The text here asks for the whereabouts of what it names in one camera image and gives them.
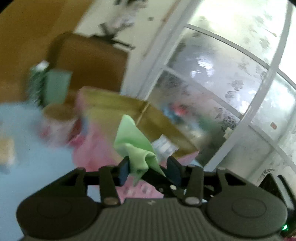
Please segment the brown chair back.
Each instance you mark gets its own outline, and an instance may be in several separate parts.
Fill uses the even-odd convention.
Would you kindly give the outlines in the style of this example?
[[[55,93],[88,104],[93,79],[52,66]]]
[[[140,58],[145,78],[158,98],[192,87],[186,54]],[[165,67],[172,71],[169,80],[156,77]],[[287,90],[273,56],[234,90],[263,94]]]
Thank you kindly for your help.
[[[99,37],[65,32],[52,40],[46,60],[51,68],[72,72],[71,90],[91,86],[120,92],[128,52]]]

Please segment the pink white round cup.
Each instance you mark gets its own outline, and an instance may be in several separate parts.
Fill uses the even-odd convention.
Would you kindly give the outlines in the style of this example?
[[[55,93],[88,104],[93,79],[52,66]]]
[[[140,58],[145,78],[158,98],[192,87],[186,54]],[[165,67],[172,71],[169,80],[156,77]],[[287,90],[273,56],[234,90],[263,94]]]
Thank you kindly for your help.
[[[52,147],[67,145],[73,134],[78,115],[66,104],[48,104],[42,111],[40,136]]]

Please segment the white power strip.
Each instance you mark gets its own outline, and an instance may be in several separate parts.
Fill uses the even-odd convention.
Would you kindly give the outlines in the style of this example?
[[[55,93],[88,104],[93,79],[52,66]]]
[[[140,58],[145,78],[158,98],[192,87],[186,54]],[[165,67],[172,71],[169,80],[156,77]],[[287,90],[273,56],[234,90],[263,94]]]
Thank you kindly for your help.
[[[148,1],[136,0],[115,1],[115,5],[120,6],[120,10],[110,21],[99,25],[103,34],[101,36],[93,35],[93,37],[107,42],[110,45],[119,44],[130,50],[135,49],[135,46],[116,40],[115,38],[119,32],[134,25],[138,11],[146,8],[147,2]]]

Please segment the blue pig cartoon mat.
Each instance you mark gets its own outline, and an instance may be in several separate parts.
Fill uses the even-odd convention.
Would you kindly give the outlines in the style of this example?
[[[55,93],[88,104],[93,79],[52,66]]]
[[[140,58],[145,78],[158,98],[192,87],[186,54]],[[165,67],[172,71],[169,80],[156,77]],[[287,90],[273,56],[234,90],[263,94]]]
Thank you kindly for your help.
[[[49,147],[39,136],[42,112],[24,103],[1,104],[4,133],[15,141],[16,162],[1,168],[1,240],[19,240],[21,201],[75,168],[72,149]]]

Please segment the light green cloth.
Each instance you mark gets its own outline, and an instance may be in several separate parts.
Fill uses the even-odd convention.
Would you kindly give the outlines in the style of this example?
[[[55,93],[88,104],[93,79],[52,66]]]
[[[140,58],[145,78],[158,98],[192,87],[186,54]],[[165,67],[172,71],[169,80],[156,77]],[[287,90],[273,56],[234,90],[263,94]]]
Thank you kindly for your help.
[[[138,129],[132,117],[126,114],[122,116],[113,148],[121,157],[129,157],[133,185],[137,185],[149,168],[165,176],[151,143]]]

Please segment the pink gold storage box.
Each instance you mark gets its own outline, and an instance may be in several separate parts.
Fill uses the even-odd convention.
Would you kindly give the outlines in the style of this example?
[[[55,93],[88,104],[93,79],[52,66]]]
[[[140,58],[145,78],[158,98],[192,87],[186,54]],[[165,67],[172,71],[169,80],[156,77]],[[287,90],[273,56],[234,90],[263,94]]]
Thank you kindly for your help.
[[[132,160],[132,173],[117,188],[120,200],[162,198],[142,180],[148,168],[160,171],[168,156],[188,165],[198,148],[157,108],[118,93],[92,87],[77,92],[81,132],[73,140],[73,162],[88,172]]]

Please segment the teal green small box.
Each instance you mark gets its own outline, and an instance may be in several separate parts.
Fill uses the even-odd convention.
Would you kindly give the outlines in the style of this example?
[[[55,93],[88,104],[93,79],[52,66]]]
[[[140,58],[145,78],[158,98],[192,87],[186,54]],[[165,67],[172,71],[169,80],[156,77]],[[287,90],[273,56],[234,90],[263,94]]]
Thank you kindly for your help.
[[[44,90],[44,103],[46,105],[64,103],[71,82],[72,73],[72,71],[62,69],[51,69],[46,73]]]

